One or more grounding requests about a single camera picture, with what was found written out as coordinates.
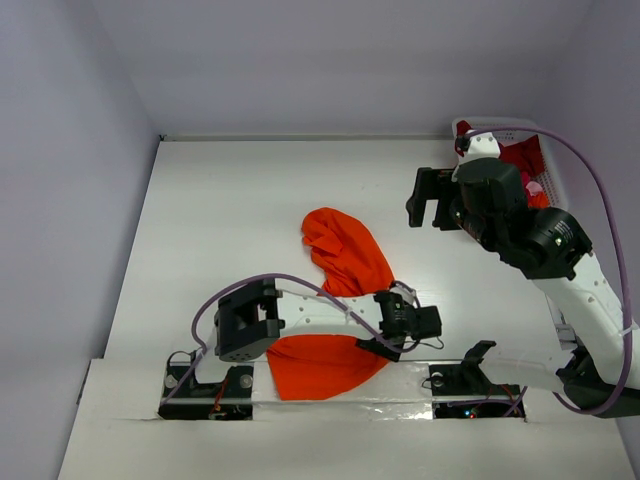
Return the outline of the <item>orange t shirt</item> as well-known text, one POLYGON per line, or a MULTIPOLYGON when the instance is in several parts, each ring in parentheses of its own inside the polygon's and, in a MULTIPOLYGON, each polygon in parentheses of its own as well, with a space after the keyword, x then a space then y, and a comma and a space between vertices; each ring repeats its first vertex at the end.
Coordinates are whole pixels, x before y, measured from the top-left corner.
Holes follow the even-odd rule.
MULTIPOLYGON (((390 287, 394 275, 371 232, 358 219, 323 207, 301 225, 312 262, 325 274, 323 289, 358 297, 390 287)), ((282 401, 324 401, 374 377, 389 361, 356 346, 351 336, 299 335, 277 341, 267 360, 282 401)))

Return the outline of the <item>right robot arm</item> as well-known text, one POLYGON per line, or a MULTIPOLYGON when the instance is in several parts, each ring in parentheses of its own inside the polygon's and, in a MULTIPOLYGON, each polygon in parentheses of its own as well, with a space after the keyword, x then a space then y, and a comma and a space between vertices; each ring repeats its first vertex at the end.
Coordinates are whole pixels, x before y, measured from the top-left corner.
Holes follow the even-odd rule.
POLYGON ((638 415, 639 332, 579 222, 559 208, 530 207, 519 170, 497 158, 455 169, 418 169, 406 202, 410 227, 422 226, 430 200, 437 203, 434 227, 465 231, 520 271, 559 309, 577 338, 573 349, 561 353, 482 340, 461 361, 462 384, 482 392, 514 383, 566 397, 581 414, 638 415))

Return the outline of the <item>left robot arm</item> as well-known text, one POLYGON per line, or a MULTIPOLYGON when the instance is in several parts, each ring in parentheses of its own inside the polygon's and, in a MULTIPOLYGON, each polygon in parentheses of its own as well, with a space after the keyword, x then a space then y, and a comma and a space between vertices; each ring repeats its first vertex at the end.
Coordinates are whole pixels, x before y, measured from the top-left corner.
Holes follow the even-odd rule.
POLYGON ((402 288, 392 287, 356 297, 337 297, 284 274, 241 281, 209 301, 216 308, 209 338, 198 336, 207 306, 192 322, 192 335, 201 348, 186 381, 195 392, 209 395, 221 383, 221 370, 207 359, 249 363, 266 358, 277 341, 288 337, 349 340, 358 350, 397 362, 425 340, 442 334, 438 308, 420 306, 402 288))

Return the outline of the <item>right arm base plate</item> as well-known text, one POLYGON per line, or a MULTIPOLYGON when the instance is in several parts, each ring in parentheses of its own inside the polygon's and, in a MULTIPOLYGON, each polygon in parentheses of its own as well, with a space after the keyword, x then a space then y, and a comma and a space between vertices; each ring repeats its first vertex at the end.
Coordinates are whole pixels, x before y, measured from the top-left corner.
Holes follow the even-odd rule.
POLYGON ((421 387, 431 394, 433 415, 438 420, 526 417, 524 388, 491 383, 476 367, 432 364, 421 387))

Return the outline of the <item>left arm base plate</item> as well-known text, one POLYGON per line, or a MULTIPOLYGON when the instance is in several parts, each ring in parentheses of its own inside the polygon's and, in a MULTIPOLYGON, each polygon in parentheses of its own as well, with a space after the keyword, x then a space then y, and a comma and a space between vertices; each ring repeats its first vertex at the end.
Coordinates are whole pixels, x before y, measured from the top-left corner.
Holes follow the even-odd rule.
POLYGON ((158 415, 164 420, 245 421, 253 418, 251 400, 254 368, 232 366, 220 382, 200 383, 195 374, 179 386, 178 377, 186 373, 185 363, 169 365, 158 415))

